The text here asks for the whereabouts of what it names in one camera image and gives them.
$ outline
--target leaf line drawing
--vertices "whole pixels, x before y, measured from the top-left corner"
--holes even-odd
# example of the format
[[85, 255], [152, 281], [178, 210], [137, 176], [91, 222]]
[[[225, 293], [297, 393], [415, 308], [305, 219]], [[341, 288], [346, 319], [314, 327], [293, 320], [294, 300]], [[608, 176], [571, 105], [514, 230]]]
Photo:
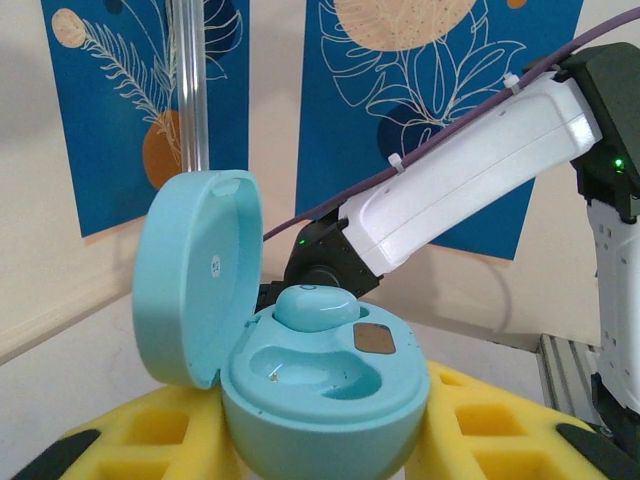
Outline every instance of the leaf line drawing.
[[[338, 1], [345, 11], [336, 7]], [[374, 50], [356, 43], [344, 27], [341, 20], [352, 21], [354, 12], [362, 15], [365, 8], [362, 0], [353, 0], [347, 10], [348, 1], [321, 0], [318, 4], [324, 63], [347, 105], [363, 108], [385, 125], [394, 126], [399, 135], [397, 153], [401, 155], [498, 92], [513, 56], [526, 48], [513, 40], [490, 41], [487, 0], [478, 0], [459, 23], [433, 41], [396, 51]], [[409, 6], [403, 5], [398, 15], [415, 18], [415, 9], [409, 13], [411, 1], [405, 0]], [[456, 1], [460, 2], [450, 0], [449, 5], [455, 6]], [[400, 34], [403, 45], [411, 43], [420, 28], [435, 28], [445, 20], [431, 18], [431, 25], [426, 27], [391, 25], [391, 40], [385, 45], [393, 41], [394, 35], [400, 38]], [[364, 24], [369, 25], [367, 31], [358, 25], [355, 33], [359, 38], [379, 35], [380, 26], [374, 23]], [[406, 33], [401, 28], [414, 30]]]
[[[154, 42], [149, 28], [127, 0], [112, 0], [117, 14], [126, 10], [134, 18], [146, 38], [153, 55], [150, 67], [141, 58], [138, 48], [121, 33], [114, 33], [106, 24], [81, 19], [67, 8], [59, 9], [52, 18], [52, 28], [57, 40], [65, 47], [79, 48], [93, 58], [102, 60], [100, 69], [109, 81], [116, 83], [114, 90], [122, 98], [130, 100], [136, 110], [143, 112], [144, 122], [156, 125], [157, 134], [166, 136], [173, 160], [180, 165], [180, 138], [177, 133], [172, 105], [177, 87], [177, 50], [173, 21], [173, 0], [148, 0], [155, 11], [160, 35]], [[240, 10], [232, 0], [204, 0], [211, 11], [204, 20], [205, 57], [207, 80], [227, 79], [219, 58], [236, 49], [243, 39], [243, 22]]]

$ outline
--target yellow foam holder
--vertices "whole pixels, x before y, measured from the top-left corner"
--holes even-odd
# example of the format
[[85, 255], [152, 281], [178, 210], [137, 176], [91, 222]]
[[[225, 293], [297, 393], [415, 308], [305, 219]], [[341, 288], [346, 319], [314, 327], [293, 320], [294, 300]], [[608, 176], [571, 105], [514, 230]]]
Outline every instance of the yellow foam holder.
[[[555, 430], [560, 423], [590, 430], [586, 424], [437, 363], [429, 370], [432, 390], [407, 480], [606, 480]], [[101, 435], [63, 480], [249, 477], [227, 430], [219, 386], [164, 387], [62, 438], [90, 429]]]
[[429, 363], [431, 393], [407, 480], [606, 480], [556, 431], [574, 417]]

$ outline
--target open lid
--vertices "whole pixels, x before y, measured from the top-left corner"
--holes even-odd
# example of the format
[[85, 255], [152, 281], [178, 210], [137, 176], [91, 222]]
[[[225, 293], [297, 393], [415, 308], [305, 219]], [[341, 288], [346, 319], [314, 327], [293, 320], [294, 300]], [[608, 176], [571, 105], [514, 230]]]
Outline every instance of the open lid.
[[262, 209], [249, 172], [182, 173], [160, 189], [133, 279], [135, 337], [151, 376], [217, 383], [253, 315], [261, 264]]

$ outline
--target orange circle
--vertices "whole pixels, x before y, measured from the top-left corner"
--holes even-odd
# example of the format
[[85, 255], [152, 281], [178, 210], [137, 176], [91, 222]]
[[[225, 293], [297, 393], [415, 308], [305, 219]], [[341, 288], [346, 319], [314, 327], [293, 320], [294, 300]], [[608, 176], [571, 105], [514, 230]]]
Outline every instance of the orange circle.
[[509, 8], [522, 8], [526, 5], [527, 0], [507, 0]]
[[180, 117], [175, 110], [169, 110], [162, 115], [163, 117], [149, 128], [142, 146], [144, 170], [156, 190], [160, 190], [167, 180], [182, 172]]

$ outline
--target earbud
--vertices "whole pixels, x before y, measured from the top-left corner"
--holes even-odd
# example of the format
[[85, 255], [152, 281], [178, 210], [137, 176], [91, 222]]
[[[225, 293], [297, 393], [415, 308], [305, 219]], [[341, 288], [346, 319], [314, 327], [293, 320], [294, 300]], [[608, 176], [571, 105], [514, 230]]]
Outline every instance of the earbud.
[[358, 320], [360, 304], [341, 288], [297, 285], [280, 294], [273, 317], [297, 332], [322, 332]]

